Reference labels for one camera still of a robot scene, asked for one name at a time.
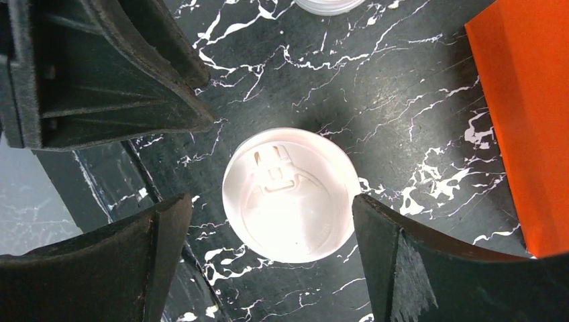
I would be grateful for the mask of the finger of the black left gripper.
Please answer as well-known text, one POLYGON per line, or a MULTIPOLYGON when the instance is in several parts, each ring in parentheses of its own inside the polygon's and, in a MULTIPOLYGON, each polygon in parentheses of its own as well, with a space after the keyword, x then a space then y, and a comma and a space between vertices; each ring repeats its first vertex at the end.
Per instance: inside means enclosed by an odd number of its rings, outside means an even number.
POLYGON ((125 14, 143 39, 167 60, 192 89, 207 86, 211 77, 197 51, 162 0, 122 0, 125 14))
POLYGON ((75 150, 212 125, 197 89, 119 2, 9 2, 12 148, 75 150))

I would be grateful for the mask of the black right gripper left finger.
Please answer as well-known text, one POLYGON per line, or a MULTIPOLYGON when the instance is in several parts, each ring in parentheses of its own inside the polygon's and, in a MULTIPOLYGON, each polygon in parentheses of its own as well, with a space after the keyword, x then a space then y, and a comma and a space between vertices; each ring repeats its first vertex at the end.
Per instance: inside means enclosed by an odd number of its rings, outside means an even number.
POLYGON ((2 321, 159 321, 192 216, 183 193, 125 219, 1 257, 2 321))

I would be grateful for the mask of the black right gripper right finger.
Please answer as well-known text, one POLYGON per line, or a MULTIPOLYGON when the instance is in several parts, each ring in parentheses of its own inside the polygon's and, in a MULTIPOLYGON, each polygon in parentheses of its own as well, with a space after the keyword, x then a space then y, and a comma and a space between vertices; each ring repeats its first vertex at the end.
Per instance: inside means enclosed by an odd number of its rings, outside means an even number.
POLYGON ((568 255, 529 259, 450 237, 360 194, 355 234, 376 321, 567 321, 568 255))

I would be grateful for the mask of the white plastic cup lid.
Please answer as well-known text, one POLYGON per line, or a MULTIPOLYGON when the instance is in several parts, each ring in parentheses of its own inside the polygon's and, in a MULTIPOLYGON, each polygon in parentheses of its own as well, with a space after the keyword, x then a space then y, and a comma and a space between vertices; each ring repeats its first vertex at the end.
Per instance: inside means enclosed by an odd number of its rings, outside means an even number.
POLYGON ((269 260, 325 258, 352 236, 361 187, 348 155, 332 141, 291 127, 244 140, 221 186, 223 209, 241 241, 269 260))

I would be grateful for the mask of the orange paper bag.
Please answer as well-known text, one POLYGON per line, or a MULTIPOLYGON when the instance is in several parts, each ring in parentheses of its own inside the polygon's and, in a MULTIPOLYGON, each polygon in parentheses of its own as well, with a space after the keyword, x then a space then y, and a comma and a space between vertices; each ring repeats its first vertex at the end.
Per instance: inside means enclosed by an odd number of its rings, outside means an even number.
POLYGON ((466 24, 527 248, 568 251, 568 2, 495 1, 466 24))

